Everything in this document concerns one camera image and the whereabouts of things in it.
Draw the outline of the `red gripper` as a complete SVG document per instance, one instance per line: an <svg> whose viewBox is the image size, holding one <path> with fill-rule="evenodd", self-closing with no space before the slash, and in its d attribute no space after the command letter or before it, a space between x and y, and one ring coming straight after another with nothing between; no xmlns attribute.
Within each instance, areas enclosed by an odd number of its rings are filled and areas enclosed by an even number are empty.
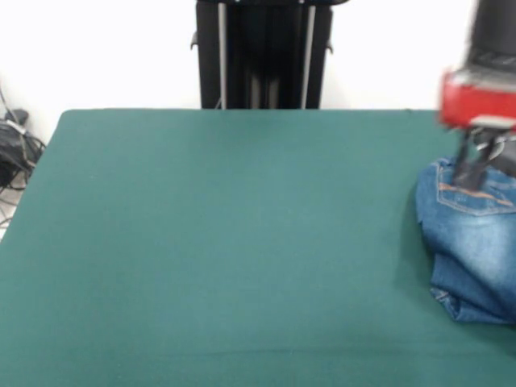
<svg viewBox="0 0 516 387"><path fill-rule="evenodd" d="M452 183L460 188L479 190L487 168L504 149L501 135L475 135L473 143L478 157L472 169L468 150L470 129L515 130L515 75L463 67L446 72L440 86L439 121L466 130L460 138Z"/></svg>

